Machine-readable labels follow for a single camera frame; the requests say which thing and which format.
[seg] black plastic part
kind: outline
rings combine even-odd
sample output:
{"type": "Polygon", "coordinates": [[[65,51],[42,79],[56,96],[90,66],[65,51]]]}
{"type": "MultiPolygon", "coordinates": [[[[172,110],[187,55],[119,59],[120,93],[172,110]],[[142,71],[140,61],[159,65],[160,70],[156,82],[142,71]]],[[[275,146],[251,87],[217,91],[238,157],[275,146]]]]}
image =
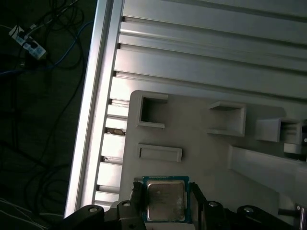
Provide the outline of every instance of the black plastic part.
{"type": "Polygon", "coordinates": [[[226,218],[223,205],[216,201],[207,201],[206,225],[208,230],[230,230],[230,223],[226,218]]]}
{"type": "Polygon", "coordinates": [[[189,183],[190,187],[190,212],[195,230],[204,230],[206,227],[205,206],[207,199],[196,183],[189,183]]]}
{"type": "Polygon", "coordinates": [[[59,225],[51,227],[49,230],[84,230],[95,229],[104,223],[104,209],[97,205],[87,205],[67,218],[59,225]]]}
{"type": "Polygon", "coordinates": [[[282,220],[276,218],[275,216],[255,206],[251,206],[251,205],[241,206],[237,209],[237,215],[240,221],[248,222],[248,220],[252,220],[254,222],[253,225],[256,226],[258,224],[258,228],[261,228],[263,230],[274,230],[274,229],[291,230],[293,229],[291,225],[283,222],[282,220]]]}
{"type": "Polygon", "coordinates": [[[145,207],[144,188],[142,183],[133,182],[133,191],[130,200],[135,205],[137,211],[141,215],[141,212],[145,207]]]}
{"type": "Polygon", "coordinates": [[[278,215],[299,218],[301,212],[299,210],[278,209],[278,215]]]}

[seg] screw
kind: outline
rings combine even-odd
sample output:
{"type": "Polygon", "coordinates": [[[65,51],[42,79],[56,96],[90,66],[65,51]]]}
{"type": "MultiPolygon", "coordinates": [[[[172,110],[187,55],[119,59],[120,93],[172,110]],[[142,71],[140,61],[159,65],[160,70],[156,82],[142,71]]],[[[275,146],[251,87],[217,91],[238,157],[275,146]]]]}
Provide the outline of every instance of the screw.
{"type": "Polygon", "coordinates": [[[250,207],[245,207],[245,208],[244,208],[244,211],[246,211],[246,212],[248,212],[248,213],[254,212],[254,210],[253,210],[252,208],[250,208],[250,207]]]}
{"type": "Polygon", "coordinates": [[[215,202],[210,202],[209,205],[210,205],[211,207],[216,207],[216,206],[217,206],[217,203],[215,203],[215,202]]]}
{"type": "Polygon", "coordinates": [[[97,210],[98,210],[98,209],[95,208],[95,207],[89,209],[90,212],[96,212],[97,210]]]}
{"type": "Polygon", "coordinates": [[[125,203],[123,203],[123,206],[128,207],[128,206],[130,206],[130,203],[129,202],[125,202],[125,203]]]}

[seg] power strip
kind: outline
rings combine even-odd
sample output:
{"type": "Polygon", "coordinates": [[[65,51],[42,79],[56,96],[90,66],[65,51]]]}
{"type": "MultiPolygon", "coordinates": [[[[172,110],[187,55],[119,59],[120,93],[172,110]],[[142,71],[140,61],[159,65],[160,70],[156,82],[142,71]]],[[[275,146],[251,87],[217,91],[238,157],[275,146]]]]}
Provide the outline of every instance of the power strip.
{"type": "Polygon", "coordinates": [[[20,37],[20,32],[24,32],[24,30],[20,26],[18,29],[16,29],[16,26],[14,26],[14,28],[9,32],[9,35],[21,46],[23,46],[24,49],[28,50],[35,59],[40,60],[45,58],[47,54],[46,50],[30,36],[25,35],[24,38],[20,37]],[[25,42],[35,43],[36,45],[30,45],[25,42]]]}

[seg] grooved metal surface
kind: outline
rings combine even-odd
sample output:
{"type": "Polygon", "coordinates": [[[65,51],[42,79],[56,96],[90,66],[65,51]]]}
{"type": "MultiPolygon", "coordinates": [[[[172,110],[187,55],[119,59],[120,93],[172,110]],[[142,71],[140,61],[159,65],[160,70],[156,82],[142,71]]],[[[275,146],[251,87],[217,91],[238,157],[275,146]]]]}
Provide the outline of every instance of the grooved metal surface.
{"type": "MultiPolygon", "coordinates": [[[[83,100],[89,96],[96,103],[91,125],[77,134],[91,134],[82,149],[86,160],[79,156],[73,162],[81,161],[86,171],[83,189],[76,193],[79,206],[105,205],[102,196],[95,198],[97,185],[119,190],[120,161],[99,159],[122,160],[125,137],[105,134],[105,128],[126,130],[135,90],[286,106],[292,108],[288,118],[306,118],[306,1],[111,2],[106,47],[96,62],[102,65],[95,73],[97,92],[83,93],[83,100]]],[[[97,11],[96,21],[103,18],[97,11]]]]}

